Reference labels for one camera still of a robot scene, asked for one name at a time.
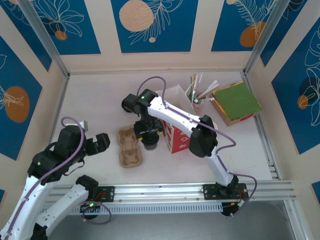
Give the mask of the black plastic cup lid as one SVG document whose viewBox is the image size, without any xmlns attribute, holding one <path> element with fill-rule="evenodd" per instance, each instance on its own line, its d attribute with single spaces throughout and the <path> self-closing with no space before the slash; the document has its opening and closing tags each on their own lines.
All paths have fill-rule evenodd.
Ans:
<svg viewBox="0 0 320 240">
<path fill-rule="evenodd" d="M 157 145 L 158 141 L 159 141 L 160 137 L 157 136 L 147 136 L 144 137 L 141 142 L 146 145 L 146 146 L 153 146 L 153 145 Z"/>
</svg>

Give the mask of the brown pulp cup carrier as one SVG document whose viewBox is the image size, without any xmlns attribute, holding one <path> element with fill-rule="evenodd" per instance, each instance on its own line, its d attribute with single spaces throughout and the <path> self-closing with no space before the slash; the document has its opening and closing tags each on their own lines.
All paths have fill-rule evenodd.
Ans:
<svg viewBox="0 0 320 240">
<path fill-rule="evenodd" d="M 134 128 L 132 126 L 125 126 L 118 130 L 116 134 L 117 144 L 120 146 L 118 158 L 119 163 L 123 168 L 138 167 L 142 161 L 142 152 L 137 146 Z"/>
</svg>

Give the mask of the red white paper gift bag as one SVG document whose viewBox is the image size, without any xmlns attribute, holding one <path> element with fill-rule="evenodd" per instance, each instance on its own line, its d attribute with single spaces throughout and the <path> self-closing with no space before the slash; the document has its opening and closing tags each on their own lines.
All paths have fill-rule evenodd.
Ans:
<svg viewBox="0 0 320 240">
<path fill-rule="evenodd" d="M 164 100 L 188 114 L 196 115 L 187 95 L 179 84 L 166 88 Z M 189 148 L 190 138 L 183 131 L 164 120 L 161 122 L 164 127 L 164 139 L 171 154 Z"/>
</svg>

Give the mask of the pink straw holder cup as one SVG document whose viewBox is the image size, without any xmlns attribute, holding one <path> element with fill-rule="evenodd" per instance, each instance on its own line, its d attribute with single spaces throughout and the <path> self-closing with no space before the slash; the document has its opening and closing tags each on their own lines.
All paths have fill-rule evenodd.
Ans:
<svg viewBox="0 0 320 240">
<path fill-rule="evenodd" d="M 200 116 L 202 114 L 202 111 L 203 111 L 203 108 L 205 105 L 204 101 L 202 99 L 201 100 L 194 99 L 191 102 L 192 102 L 192 107 L 193 107 L 195 114 L 197 116 Z"/>
</svg>

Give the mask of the green plastic stirrer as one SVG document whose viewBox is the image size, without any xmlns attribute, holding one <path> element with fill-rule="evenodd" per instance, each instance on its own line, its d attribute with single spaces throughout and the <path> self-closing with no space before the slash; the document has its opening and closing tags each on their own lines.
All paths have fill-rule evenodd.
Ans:
<svg viewBox="0 0 320 240">
<path fill-rule="evenodd" d="M 195 78 L 196 78 L 195 76 L 192 76 L 192 77 L 190 78 L 191 83 L 190 83 L 190 88 L 189 88 L 189 93 L 188 93 L 188 96 L 189 96 L 189 97 L 191 97 L 192 92 L 193 92 L 193 87 L 194 87 Z"/>
</svg>

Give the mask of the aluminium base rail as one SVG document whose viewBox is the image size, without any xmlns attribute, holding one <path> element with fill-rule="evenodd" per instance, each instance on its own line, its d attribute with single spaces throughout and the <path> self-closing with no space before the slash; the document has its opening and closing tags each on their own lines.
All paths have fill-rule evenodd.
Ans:
<svg viewBox="0 0 320 240">
<path fill-rule="evenodd" d="M 296 194 L 289 180 L 245 181 L 247 193 L 252 201 L 296 200 Z M 110 196 L 112 204 L 178 204 L 204 203 L 203 182 L 155 183 L 155 184 L 113 184 Z M 44 206 L 53 205 L 66 197 L 74 200 L 81 196 L 80 188 L 71 190 L 71 185 L 56 185 L 44 194 Z"/>
</svg>

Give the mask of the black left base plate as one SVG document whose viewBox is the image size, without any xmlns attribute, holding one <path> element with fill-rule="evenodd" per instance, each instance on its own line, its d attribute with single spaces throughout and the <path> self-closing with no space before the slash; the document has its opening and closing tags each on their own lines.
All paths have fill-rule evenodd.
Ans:
<svg viewBox="0 0 320 240">
<path fill-rule="evenodd" d="M 76 199 L 79 203 L 82 202 L 100 202 L 111 203 L 114 201 L 115 187 L 114 186 L 94 186 L 86 188 L 80 184 L 75 184 L 70 189 L 70 198 Z"/>
</svg>

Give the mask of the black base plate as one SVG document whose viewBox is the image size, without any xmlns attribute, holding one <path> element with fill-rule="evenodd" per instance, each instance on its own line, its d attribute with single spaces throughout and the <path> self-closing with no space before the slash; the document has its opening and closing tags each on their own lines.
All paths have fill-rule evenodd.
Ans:
<svg viewBox="0 0 320 240">
<path fill-rule="evenodd" d="M 223 186 L 218 183 L 202 186 L 205 200 L 247 200 L 249 194 L 245 183 L 235 186 Z"/>
<path fill-rule="evenodd" d="M 70 198 L 76 199 L 79 203 L 82 202 L 100 202 L 111 203 L 114 201 L 115 187 L 114 186 L 94 186 L 86 188 L 80 184 L 75 184 L 70 189 Z"/>
</svg>

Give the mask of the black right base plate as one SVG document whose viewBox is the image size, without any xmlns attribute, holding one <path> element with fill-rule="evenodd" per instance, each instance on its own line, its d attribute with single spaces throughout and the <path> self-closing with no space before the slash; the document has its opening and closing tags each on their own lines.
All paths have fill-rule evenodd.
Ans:
<svg viewBox="0 0 320 240">
<path fill-rule="evenodd" d="M 205 200 L 247 200 L 249 194 L 245 183 L 235 186 L 223 186 L 218 183 L 202 186 Z"/>
</svg>

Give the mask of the aluminium frame post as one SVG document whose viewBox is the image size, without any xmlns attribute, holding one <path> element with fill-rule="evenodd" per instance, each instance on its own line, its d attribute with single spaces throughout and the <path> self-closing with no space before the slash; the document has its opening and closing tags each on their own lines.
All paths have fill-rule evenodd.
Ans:
<svg viewBox="0 0 320 240">
<path fill-rule="evenodd" d="M 67 70 L 65 64 L 63 63 L 59 51 L 57 50 L 54 42 L 52 41 L 48 31 L 46 30 L 32 3 L 29 0 L 16 1 L 30 26 L 37 35 L 38 39 L 40 40 L 41 44 L 45 48 L 46 52 L 55 63 L 57 69 L 59 70 L 61 75 L 66 80 L 68 80 L 70 77 L 70 72 Z"/>
<path fill-rule="evenodd" d="M 248 76 L 249 72 L 254 67 L 256 61 L 260 57 L 266 44 L 268 43 L 271 35 L 273 34 L 276 26 L 278 25 L 283 13 L 285 12 L 290 0 L 277 0 L 274 9 L 271 11 L 269 18 L 262 30 L 260 37 L 258 38 L 255 46 L 253 47 L 252 53 L 243 68 L 243 74 L 245 77 Z"/>
</svg>

